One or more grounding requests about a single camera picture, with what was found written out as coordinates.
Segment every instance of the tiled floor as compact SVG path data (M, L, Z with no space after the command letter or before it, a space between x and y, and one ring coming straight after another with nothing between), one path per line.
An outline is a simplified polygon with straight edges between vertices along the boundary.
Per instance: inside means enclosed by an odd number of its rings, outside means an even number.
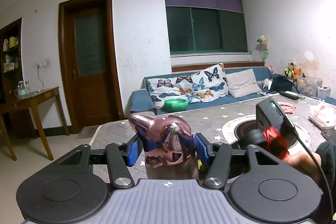
M50 149L57 159L66 152L82 143L89 143L88 139L76 139L77 135L47 137ZM13 140L13 149L17 161L9 157L4 142L0 139L0 223L19 224L24 219L16 204L16 190L26 178L51 163L41 139Z

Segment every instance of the sofa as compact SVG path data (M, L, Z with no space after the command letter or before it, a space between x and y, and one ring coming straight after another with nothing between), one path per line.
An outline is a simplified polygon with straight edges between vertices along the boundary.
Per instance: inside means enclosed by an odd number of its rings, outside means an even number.
M263 81L268 78L272 79L273 75L271 74L270 70L267 67L246 67L246 68L233 68L233 69L226 69L225 73L230 74L234 72L239 72L247 69L253 69L256 81L258 86L261 88L263 92L269 92L268 89L263 88ZM173 73L169 75L155 75L155 76L149 76L144 78L144 84L145 84L145 89L142 90L137 90L132 93L131 96L131 108L130 108L130 113L137 113L137 112L145 112L145 111L153 111L155 115L161 115L161 114L167 114L169 113L166 109L157 109L152 102L152 99L149 95L148 92L148 87L147 83L149 79L154 79L154 78L161 78L161 79L168 79L168 78L173 78L173 77L178 77L178 76L190 76L194 74L195 72L182 72L182 73ZM214 101L211 102L198 102L198 103L193 103L189 104L186 108L187 110L193 110L193 109L202 109L206 107L212 107L212 106L220 106L220 105L227 105L231 103L236 103L240 101L245 101L249 99L254 99L254 98L259 98L263 97L261 94L250 94L246 96L241 96L234 98L232 95L228 94L224 97L220 97Z

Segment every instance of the black cable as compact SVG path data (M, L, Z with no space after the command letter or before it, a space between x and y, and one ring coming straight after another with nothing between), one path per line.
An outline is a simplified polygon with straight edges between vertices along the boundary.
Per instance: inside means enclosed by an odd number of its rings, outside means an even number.
M294 132L294 135L295 137L297 138L298 142L302 145L302 147L306 150L306 152L308 153L308 155L311 157L311 159L313 160L313 162L315 163L315 165L317 166L317 168L319 169L322 177L323 177L323 180L325 182L325 186L327 188L327 191L328 191L328 194L329 194L329 199L330 199L330 213L331 213L331 219L333 219L333 216L334 216L334 207L333 207L333 198L331 196L331 190L330 190L330 187L329 187L329 183L327 181L327 177L326 175L324 174L323 170L322 170L322 167L319 165L319 163L317 162L316 158L313 156L313 154L310 152L310 150L308 149L308 147L306 147L306 145L302 142L302 140L300 139L299 137L299 134L298 132L296 131L296 128L293 124L293 122L290 120L290 118L288 117L288 115L286 114L286 118L289 122L288 126L291 127L293 129L293 132Z

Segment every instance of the teddy bear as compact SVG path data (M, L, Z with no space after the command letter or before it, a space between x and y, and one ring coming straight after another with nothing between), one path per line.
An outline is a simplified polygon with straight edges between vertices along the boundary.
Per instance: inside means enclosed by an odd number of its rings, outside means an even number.
M294 76L295 65L293 62L288 63L288 67L283 71L282 75L287 76L289 78Z

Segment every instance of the wooden door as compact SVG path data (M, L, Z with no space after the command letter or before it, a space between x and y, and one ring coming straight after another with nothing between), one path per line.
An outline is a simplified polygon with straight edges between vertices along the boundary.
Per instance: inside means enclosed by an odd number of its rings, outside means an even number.
M64 13L65 74L79 130L119 119L106 18L102 2L76 5Z

